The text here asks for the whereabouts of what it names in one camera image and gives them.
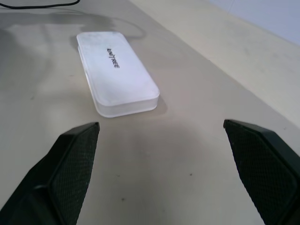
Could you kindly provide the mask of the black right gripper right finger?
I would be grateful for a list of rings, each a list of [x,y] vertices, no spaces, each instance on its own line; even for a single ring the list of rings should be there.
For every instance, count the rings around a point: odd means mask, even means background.
[[[236,168],[265,225],[300,225],[300,156],[275,132],[225,120]]]

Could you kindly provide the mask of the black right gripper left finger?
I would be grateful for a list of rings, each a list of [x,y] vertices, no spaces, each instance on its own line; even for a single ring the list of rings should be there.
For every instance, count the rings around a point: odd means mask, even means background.
[[[61,134],[0,210],[0,225],[76,225],[90,184],[100,125]]]

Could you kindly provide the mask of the white Unitree pencil case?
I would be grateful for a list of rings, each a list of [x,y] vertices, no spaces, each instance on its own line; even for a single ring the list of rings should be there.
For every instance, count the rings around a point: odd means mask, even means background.
[[[96,111],[115,118],[154,110],[160,91],[123,34],[83,32],[78,52]]]

